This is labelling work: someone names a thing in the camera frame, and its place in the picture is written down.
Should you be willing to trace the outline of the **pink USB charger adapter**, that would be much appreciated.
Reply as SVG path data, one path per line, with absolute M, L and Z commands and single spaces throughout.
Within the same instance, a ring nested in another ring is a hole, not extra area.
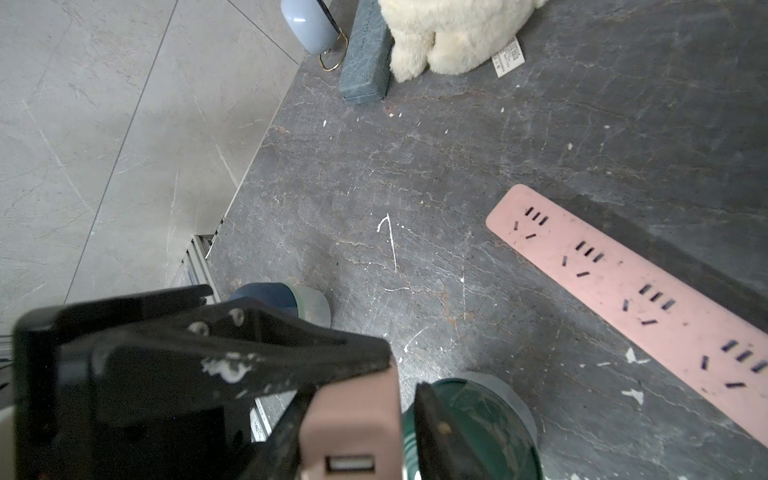
M 299 432 L 301 479 L 401 479 L 398 369 L 320 387 Z

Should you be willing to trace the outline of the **grey-blue glasses case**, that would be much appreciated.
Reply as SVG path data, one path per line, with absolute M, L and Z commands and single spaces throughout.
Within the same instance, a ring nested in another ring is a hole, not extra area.
M 345 101 L 366 104 L 385 98 L 393 43 L 379 3 L 359 1 L 339 82 Z

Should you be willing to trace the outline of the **pink power strip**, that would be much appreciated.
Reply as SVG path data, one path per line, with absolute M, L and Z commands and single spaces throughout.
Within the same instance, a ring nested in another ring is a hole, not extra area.
M 486 226 L 766 443 L 764 331 L 523 184 L 506 193 Z

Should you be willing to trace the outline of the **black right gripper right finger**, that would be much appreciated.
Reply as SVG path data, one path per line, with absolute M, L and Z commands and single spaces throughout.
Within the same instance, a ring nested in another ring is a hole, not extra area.
M 490 478 L 487 468 L 430 384 L 417 385 L 413 413 L 422 479 Z

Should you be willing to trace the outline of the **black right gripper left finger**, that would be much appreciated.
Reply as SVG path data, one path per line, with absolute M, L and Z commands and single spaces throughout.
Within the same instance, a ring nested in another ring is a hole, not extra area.
M 19 479 L 293 479 L 318 389 L 387 341 L 198 285 L 52 306 L 13 331 Z

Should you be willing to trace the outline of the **white plush dog toy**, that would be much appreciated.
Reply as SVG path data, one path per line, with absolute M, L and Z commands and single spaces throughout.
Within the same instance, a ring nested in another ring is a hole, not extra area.
M 470 72 L 502 51 L 546 0 L 380 0 L 394 39 L 390 70 L 399 83 L 425 70 Z

